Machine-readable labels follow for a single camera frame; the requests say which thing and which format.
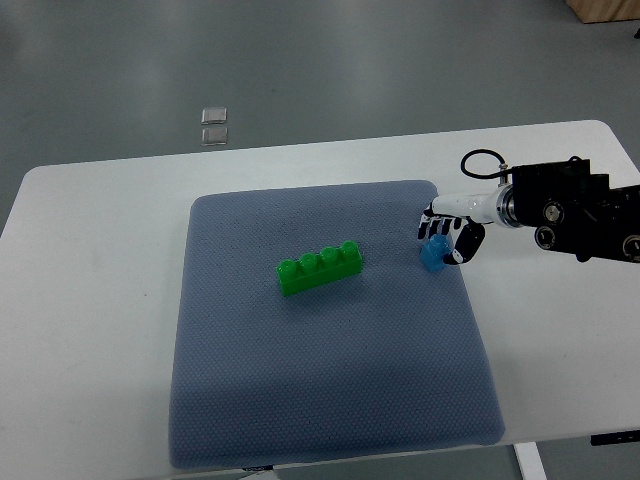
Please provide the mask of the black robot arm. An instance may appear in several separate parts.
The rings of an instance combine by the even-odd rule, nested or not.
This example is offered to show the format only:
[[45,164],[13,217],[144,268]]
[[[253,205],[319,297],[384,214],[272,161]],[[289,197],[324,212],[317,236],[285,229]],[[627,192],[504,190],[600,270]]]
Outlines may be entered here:
[[639,261],[639,187],[611,188],[607,174],[588,159],[511,169],[508,215],[535,230],[546,251],[592,258]]

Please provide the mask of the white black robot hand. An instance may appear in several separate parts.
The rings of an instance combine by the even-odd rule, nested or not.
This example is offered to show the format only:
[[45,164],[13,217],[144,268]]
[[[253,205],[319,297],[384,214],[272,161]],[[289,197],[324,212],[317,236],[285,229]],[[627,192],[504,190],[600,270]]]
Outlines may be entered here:
[[485,226],[500,221],[501,192],[435,197],[421,215],[418,240],[424,244],[436,234],[445,235],[452,249],[445,257],[447,266],[467,263],[485,239]]

